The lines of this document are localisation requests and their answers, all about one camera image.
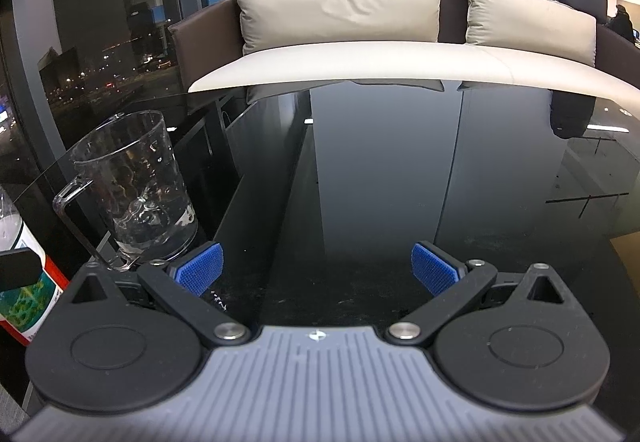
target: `logo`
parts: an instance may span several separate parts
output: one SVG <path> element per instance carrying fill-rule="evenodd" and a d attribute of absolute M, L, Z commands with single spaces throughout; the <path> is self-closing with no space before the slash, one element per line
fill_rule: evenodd
<path fill-rule="evenodd" d="M 316 343 L 318 341 L 322 341 L 326 337 L 326 333 L 322 332 L 322 330 L 314 330 L 310 334 L 307 334 L 309 339 L 313 339 Z"/>

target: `sofa backrest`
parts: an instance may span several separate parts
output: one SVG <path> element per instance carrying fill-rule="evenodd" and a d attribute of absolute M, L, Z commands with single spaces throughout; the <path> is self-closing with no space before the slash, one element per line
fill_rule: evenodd
<path fill-rule="evenodd" d="M 465 43 L 468 8 L 468 0 L 440 0 L 438 43 Z"/>
<path fill-rule="evenodd" d="M 465 43 L 467 0 L 440 0 L 440 43 Z M 242 57 L 240 9 L 222 0 L 172 25 L 182 84 Z M 596 26 L 596 69 L 640 88 L 640 50 L 609 28 Z"/>
<path fill-rule="evenodd" d="M 465 42 L 467 0 L 440 0 L 438 42 Z M 222 0 L 172 25 L 182 84 L 196 80 L 242 57 L 240 9 L 236 0 Z"/>

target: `clear plastic pitcher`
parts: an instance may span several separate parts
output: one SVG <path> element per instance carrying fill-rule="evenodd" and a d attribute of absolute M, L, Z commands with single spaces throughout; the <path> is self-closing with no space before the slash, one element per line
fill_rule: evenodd
<path fill-rule="evenodd" d="M 70 158 L 78 176 L 58 193 L 54 209 L 94 255 L 64 213 L 85 189 L 129 260 L 126 268 L 171 259 L 195 236 L 198 223 L 159 111 L 112 117 L 74 145 Z"/>

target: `person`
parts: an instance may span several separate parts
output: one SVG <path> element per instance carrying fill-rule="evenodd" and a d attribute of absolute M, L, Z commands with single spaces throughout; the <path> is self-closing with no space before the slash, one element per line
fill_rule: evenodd
<path fill-rule="evenodd" d="M 636 44 L 636 38 L 634 37 L 634 26 L 631 23 L 629 14 L 626 8 L 622 5 L 616 5 L 618 12 L 615 17 L 612 17 L 607 23 L 607 27 L 611 28 L 615 33 L 625 38 L 632 44 Z"/>

